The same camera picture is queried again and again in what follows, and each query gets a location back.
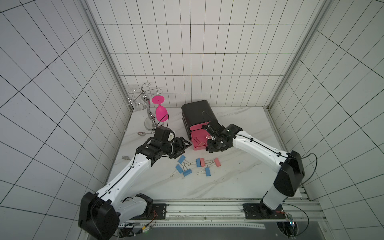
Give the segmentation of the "pink binder clip bottom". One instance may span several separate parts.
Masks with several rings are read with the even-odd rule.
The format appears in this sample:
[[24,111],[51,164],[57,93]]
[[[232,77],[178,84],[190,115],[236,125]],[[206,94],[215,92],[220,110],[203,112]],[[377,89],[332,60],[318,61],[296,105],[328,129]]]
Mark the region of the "pink binder clip bottom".
[[196,148],[203,147],[205,145],[205,142],[199,140],[198,138],[194,138],[194,146]]

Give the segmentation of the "pink drawer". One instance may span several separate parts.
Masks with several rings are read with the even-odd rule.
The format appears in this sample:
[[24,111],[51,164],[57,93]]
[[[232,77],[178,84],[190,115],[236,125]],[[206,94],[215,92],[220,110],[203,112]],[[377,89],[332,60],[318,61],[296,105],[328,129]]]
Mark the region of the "pink drawer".
[[204,129],[195,130],[191,132],[192,143],[194,150],[205,150],[207,141],[211,138],[211,135]]
[[200,123],[200,124],[196,124],[196,125],[193,125],[190,127],[190,131],[197,131],[197,130],[200,130],[203,128],[203,125],[207,126],[210,122],[204,122],[204,123]]

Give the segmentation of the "pink top drawer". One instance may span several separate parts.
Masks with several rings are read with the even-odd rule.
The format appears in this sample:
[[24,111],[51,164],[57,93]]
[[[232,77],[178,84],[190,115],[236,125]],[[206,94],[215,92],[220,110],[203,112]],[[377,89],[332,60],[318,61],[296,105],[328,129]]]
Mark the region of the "pink top drawer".
[[196,124],[196,125],[193,125],[190,127],[190,131],[197,131],[197,130],[200,130],[203,128],[203,125],[207,126],[210,122],[204,122],[204,123],[200,123],[200,124]]

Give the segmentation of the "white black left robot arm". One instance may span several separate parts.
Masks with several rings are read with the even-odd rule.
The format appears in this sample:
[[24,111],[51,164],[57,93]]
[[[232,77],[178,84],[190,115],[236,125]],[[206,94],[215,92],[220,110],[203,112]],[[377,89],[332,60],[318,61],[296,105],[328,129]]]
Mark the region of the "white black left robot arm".
[[153,137],[139,146],[131,161],[116,177],[96,193],[86,193],[80,204],[79,227],[97,240],[110,239],[124,222],[133,218],[152,216],[153,199],[137,194],[126,198],[142,173],[162,157],[176,159],[192,144],[176,137],[167,127],[157,127]]

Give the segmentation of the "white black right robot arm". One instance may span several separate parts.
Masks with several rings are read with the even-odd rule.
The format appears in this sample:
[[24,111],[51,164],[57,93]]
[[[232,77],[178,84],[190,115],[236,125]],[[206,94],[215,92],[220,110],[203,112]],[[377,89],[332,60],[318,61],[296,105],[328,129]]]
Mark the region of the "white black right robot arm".
[[261,213],[271,215],[283,201],[295,195],[305,176],[299,153],[295,151],[288,153],[273,148],[234,124],[225,128],[217,121],[211,121],[202,128],[211,135],[207,140],[207,152],[223,152],[234,147],[261,160],[277,173],[273,185],[259,203]]

